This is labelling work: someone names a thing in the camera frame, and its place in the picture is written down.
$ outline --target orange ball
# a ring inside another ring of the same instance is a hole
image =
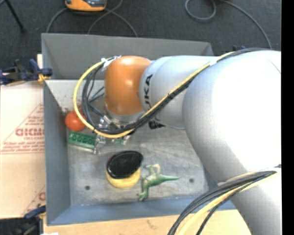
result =
[[[78,118],[75,111],[69,112],[65,117],[64,122],[71,131],[82,131],[85,129],[85,124]]]

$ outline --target gray carpet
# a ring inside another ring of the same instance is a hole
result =
[[[116,12],[136,30],[139,37],[209,42],[215,55],[232,51],[233,46],[269,47],[259,26],[274,50],[281,50],[282,0],[227,0],[245,13],[220,0],[215,17],[206,23],[191,18],[185,10],[186,0],[123,0]],[[41,33],[52,17],[64,8],[63,0],[10,0],[26,31],[21,32],[8,6],[0,6],[0,69],[10,67],[16,58],[27,64],[41,51]],[[119,0],[108,0],[112,9]],[[212,13],[209,0],[193,0],[190,11],[199,16]],[[50,32],[87,34],[92,23],[104,12],[79,16],[63,12],[51,25]],[[131,28],[115,15],[99,21],[90,34],[135,37]],[[0,220],[0,235],[24,223],[24,220]]]

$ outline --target cable bundle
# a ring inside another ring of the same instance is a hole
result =
[[[276,173],[277,173],[276,170],[247,173],[240,177],[237,177],[236,179],[235,178],[230,179],[224,184],[222,184],[221,186],[217,187],[216,189],[213,189],[201,195],[184,209],[184,211],[181,213],[181,215],[178,217],[176,222],[171,227],[168,235],[176,234],[180,224],[189,214],[191,214],[193,211],[195,211],[202,205],[206,205],[203,208],[199,209],[199,211],[196,214],[194,214],[181,227],[180,231],[177,233],[177,235],[184,235],[185,232],[189,229],[189,227],[194,222],[196,222],[199,217],[201,217],[204,213],[210,210],[208,212],[208,215],[202,222],[202,225],[200,226],[198,232],[196,233],[196,235],[200,235],[203,228],[207,224],[209,218],[212,216],[212,214],[216,211],[216,209],[219,206],[224,204],[235,194],[256,186],[258,183],[262,182],[265,179],[268,179],[269,177],[272,177]]]

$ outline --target yellow cable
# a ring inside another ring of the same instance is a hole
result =
[[[226,53],[222,56],[220,56],[215,62],[219,61],[220,59],[222,59],[223,57],[230,55],[232,52]],[[95,127],[93,127],[90,123],[88,123],[83,116],[81,115],[81,113],[79,112],[78,106],[77,106],[77,92],[78,89],[82,83],[82,81],[86,78],[86,76],[88,74],[90,74],[94,69],[98,68],[99,66],[101,66],[102,64],[104,64],[106,62],[106,60],[101,61],[99,63],[96,63],[95,65],[91,66],[88,70],[85,71],[85,73],[80,77],[80,79],[78,80],[75,90],[74,90],[74,94],[73,94],[73,106],[74,106],[74,110],[78,116],[78,118],[85,124],[85,126],[89,129],[91,129],[92,131],[96,132],[97,134],[104,136],[106,138],[111,138],[111,139],[117,139],[117,138],[121,138],[126,136],[127,134],[131,133],[134,129],[131,130],[127,130],[118,134],[107,134],[101,131],[98,131],[97,129],[95,129]],[[193,72],[191,75],[189,75],[186,79],[184,79],[179,85],[177,85],[173,90],[171,90],[169,92],[169,95],[171,95],[175,90],[177,90],[178,88],[182,87],[183,85],[185,85],[190,79],[194,78],[196,75],[198,75],[200,72],[202,72],[204,69],[208,68],[209,66],[211,66],[213,63],[212,62],[208,62],[205,65],[201,66],[198,70],[196,70],[195,72]],[[158,101],[153,107],[151,107],[146,113],[144,113],[140,119],[142,119],[143,117],[145,117],[146,115],[148,115],[153,109],[155,109],[159,104],[161,104],[164,100],[167,99],[167,95],[165,97],[163,97],[160,101]]]
[[[211,208],[215,207],[217,204],[219,204],[220,202],[222,202],[224,199],[226,199],[228,196],[230,196],[233,192],[235,192],[238,189],[241,189],[243,187],[245,187],[244,189],[242,189],[240,192],[250,189],[256,185],[258,185],[259,183],[263,182],[264,180],[267,180],[269,178],[272,178],[273,176],[276,176],[278,173],[275,173],[269,177],[266,177],[262,180],[259,180],[247,187],[245,187],[247,184],[243,185],[243,186],[239,186],[233,190],[230,190],[228,192],[226,192],[225,194],[221,195],[220,197],[214,199],[213,201],[211,201],[209,204],[207,204],[205,207],[203,207],[202,209],[200,209],[196,214],[194,214],[181,228],[181,230],[179,231],[179,233],[177,235],[184,235],[186,233],[186,231],[191,227],[191,225],[197,221],[204,213],[206,213],[207,211],[209,211]]]
[[[125,135],[127,135],[128,133],[132,132],[133,130],[129,130],[129,131],[125,131],[123,133],[120,133],[120,134],[106,134],[106,133],[103,133],[103,132],[100,132],[98,130],[96,130],[90,123],[88,123],[84,118],[83,116],[81,115],[81,113],[79,112],[79,109],[78,109],[78,105],[77,105],[77,101],[76,101],[76,98],[77,98],[77,92],[78,92],[78,89],[82,83],[82,81],[85,79],[85,77],[91,73],[94,69],[98,68],[99,66],[101,66],[103,63],[105,63],[106,61],[101,61],[99,63],[96,63],[95,65],[91,66],[88,70],[85,71],[85,73],[80,77],[80,79],[78,80],[77,84],[76,84],[76,87],[74,89],[74,93],[73,93],[73,106],[74,106],[74,110],[76,112],[76,115],[78,116],[78,118],[83,122],[83,124],[85,124],[85,126],[89,129],[91,129],[92,131],[96,132],[97,134],[101,135],[101,136],[104,136],[106,138],[120,138],[120,137],[123,137]]]

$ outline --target blue clamp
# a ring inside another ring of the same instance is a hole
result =
[[[0,70],[0,85],[8,85],[21,81],[39,80],[40,75],[44,77],[52,76],[51,68],[39,68],[34,59],[30,59],[29,68],[23,67],[19,59],[16,59],[10,68]]]

